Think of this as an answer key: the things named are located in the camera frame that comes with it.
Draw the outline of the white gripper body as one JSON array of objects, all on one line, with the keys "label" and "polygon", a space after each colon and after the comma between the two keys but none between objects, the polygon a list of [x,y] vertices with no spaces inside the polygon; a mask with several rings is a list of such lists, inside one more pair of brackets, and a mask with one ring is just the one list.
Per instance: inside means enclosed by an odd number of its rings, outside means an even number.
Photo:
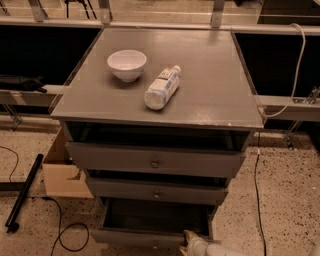
[{"label": "white gripper body", "polygon": [[208,246],[209,243],[202,238],[192,238],[187,246],[187,256],[207,256]]}]

